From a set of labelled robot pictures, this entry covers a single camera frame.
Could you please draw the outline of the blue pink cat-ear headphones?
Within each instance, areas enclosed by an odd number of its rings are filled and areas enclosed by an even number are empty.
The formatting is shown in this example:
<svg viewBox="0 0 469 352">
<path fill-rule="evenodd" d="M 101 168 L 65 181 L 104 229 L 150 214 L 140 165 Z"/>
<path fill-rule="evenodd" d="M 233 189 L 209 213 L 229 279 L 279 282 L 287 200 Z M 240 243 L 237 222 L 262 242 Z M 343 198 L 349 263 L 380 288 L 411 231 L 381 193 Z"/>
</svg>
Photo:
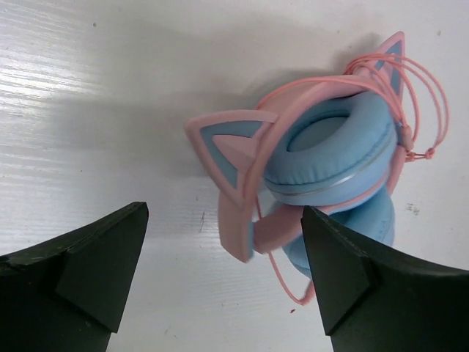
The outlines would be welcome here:
<svg viewBox="0 0 469 352">
<path fill-rule="evenodd" d="M 391 245 L 391 193 L 411 140 L 394 117 L 402 88 L 401 73 L 373 58 L 343 76 L 286 84 L 255 109 L 190 119 L 185 132 L 220 191 L 222 247 L 241 262 L 283 249 L 309 276 L 305 206 Z"/>
</svg>

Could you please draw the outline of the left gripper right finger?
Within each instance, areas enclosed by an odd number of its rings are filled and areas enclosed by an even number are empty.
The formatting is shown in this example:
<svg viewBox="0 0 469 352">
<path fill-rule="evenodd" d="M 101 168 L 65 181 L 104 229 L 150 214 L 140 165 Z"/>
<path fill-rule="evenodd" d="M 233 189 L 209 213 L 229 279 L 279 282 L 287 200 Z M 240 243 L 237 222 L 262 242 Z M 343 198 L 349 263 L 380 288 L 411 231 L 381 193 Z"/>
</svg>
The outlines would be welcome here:
<svg viewBox="0 0 469 352">
<path fill-rule="evenodd" d="M 397 251 L 316 208 L 301 219 L 335 351 L 467 351 L 468 271 Z"/>
</svg>

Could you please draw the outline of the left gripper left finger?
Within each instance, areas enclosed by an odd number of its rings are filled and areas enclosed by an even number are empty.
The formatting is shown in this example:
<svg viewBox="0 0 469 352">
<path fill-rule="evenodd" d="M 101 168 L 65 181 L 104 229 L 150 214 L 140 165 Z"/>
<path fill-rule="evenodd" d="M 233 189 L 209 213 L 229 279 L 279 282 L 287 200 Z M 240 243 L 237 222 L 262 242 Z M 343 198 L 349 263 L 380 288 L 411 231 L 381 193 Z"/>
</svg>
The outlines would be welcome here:
<svg viewBox="0 0 469 352">
<path fill-rule="evenodd" d="M 2 351 L 105 351 L 147 231 L 145 202 L 1 256 Z"/>
</svg>

